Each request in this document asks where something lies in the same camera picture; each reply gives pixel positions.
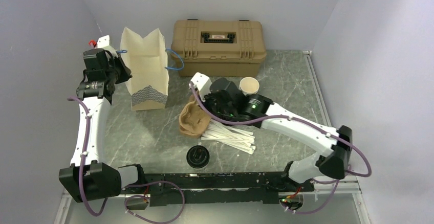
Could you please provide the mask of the paper bag with blue handles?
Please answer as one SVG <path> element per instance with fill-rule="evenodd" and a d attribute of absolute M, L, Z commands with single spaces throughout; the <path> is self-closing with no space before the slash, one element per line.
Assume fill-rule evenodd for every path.
<path fill-rule="evenodd" d="M 168 100 L 169 72 L 184 68 L 183 58 L 168 49 L 160 29 L 145 37 L 125 27 L 120 41 L 121 55 L 132 78 L 125 85 L 133 111 L 164 109 Z"/>

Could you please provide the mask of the brown pulp cup carrier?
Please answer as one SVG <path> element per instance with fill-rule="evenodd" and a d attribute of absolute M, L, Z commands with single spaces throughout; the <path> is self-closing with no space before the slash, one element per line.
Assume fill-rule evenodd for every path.
<path fill-rule="evenodd" d="M 199 138 L 205 132 L 210 120 L 210 115 L 200 108 L 194 95 L 191 95 L 179 115 L 179 131 L 184 136 Z"/>

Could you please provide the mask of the black cup lid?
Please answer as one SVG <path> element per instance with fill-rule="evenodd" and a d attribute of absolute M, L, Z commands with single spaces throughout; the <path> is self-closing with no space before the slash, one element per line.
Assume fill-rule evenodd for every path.
<path fill-rule="evenodd" d="M 208 149 L 202 145 L 191 147 L 186 155 L 187 164 L 194 169 L 206 167 L 210 161 Z"/>

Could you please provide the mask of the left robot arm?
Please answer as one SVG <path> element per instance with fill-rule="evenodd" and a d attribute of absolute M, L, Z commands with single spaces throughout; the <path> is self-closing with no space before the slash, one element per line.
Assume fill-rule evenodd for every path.
<path fill-rule="evenodd" d="M 79 130 L 73 157 L 60 169 L 59 181 L 77 203 L 117 196 L 128 187 L 134 193 L 146 189 L 140 165 L 113 168 L 103 161 L 105 126 L 116 85 L 128 81 L 131 71 L 116 50 L 94 48 L 83 53 L 85 69 L 76 96 Z"/>

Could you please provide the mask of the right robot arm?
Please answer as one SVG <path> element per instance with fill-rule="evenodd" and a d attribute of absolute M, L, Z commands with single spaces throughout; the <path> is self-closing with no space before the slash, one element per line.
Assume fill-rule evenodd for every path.
<path fill-rule="evenodd" d="M 294 138 L 315 151 L 307 158 L 286 165 L 282 176 L 285 189 L 294 191 L 317 176 L 337 181 L 350 174 L 349 159 L 354 151 L 350 127 L 320 125 L 288 111 L 267 97 L 245 95 L 225 78 L 222 81 L 224 88 L 220 91 L 212 88 L 216 82 L 202 74 L 189 84 L 199 107 L 212 119 L 224 125 L 271 130 Z"/>

